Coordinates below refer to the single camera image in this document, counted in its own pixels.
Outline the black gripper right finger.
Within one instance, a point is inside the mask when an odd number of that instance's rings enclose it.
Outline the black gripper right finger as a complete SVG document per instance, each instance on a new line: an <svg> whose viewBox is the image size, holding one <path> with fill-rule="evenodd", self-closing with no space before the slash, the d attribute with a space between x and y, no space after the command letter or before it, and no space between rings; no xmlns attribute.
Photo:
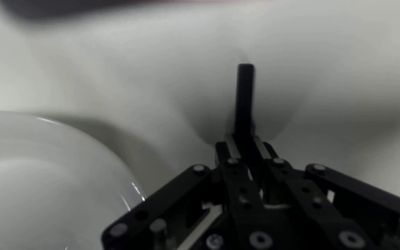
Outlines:
<svg viewBox="0 0 400 250"><path fill-rule="evenodd" d="M400 198L322 164L294 170L253 139L262 201L298 223L318 250L400 250Z"/></svg>

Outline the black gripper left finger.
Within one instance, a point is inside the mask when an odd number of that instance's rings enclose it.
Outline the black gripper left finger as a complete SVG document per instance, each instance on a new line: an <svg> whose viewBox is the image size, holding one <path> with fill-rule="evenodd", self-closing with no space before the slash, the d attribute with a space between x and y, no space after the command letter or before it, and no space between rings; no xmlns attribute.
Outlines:
<svg viewBox="0 0 400 250"><path fill-rule="evenodd" d="M262 188L272 146L235 138L215 153L215 169L189 167L108 226L103 250L275 250Z"/></svg>

